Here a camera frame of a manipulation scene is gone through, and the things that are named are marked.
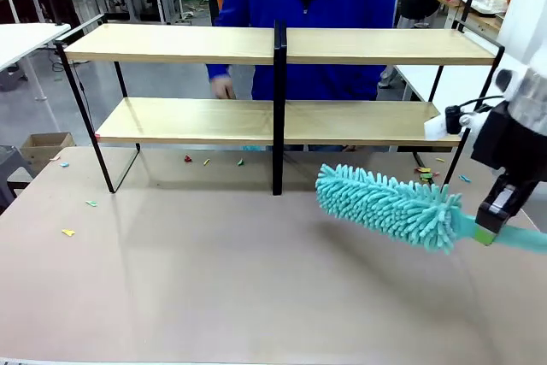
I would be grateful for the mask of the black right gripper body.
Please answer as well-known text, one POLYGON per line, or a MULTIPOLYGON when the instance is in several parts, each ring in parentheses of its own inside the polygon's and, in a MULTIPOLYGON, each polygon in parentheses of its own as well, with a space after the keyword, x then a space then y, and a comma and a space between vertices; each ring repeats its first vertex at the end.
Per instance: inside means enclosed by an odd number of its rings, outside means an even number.
POLYGON ((511 117, 500 103, 486 117, 471 158, 490 168, 503 168, 511 180, 546 181, 546 137, 511 117))

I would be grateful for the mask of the person's right hand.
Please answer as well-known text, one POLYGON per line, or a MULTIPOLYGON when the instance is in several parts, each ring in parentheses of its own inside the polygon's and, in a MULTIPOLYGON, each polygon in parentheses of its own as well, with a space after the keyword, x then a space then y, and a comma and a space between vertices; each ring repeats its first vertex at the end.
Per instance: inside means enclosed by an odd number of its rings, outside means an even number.
POLYGON ((219 75, 210 81, 211 90, 218 99, 235 99, 232 78, 230 75, 219 75))

